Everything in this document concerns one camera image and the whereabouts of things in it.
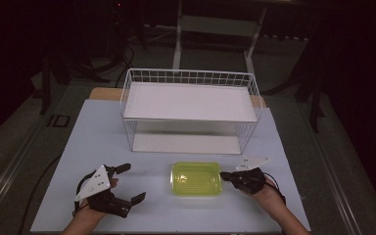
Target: table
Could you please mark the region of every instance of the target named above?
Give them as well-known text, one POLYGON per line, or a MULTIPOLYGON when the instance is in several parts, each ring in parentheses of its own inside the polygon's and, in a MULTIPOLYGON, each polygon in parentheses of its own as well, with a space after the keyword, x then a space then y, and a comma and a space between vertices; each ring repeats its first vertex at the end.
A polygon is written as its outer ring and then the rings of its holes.
MULTIPOLYGON (((98 88, 86 100, 60 159, 31 232, 58 233, 71 220, 79 180, 100 165, 132 164, 118 176, 113 189, 129 200, 146 192, 146 199, 127 218, 106 216, 96 233, 278 233, 280 227, 248 196, 223 183, 217 197, 178 197, 171 193, 170 169, 177 162, 218 162, 233 171, 239 156, 152 154, 131 152, 120 118, 119 90, 98 88)), ((289 209, 309 229, 298 189, 276 131, 270 109, 263 114, 245 156, 270 157, 261 169, 280 184, 289 209)))

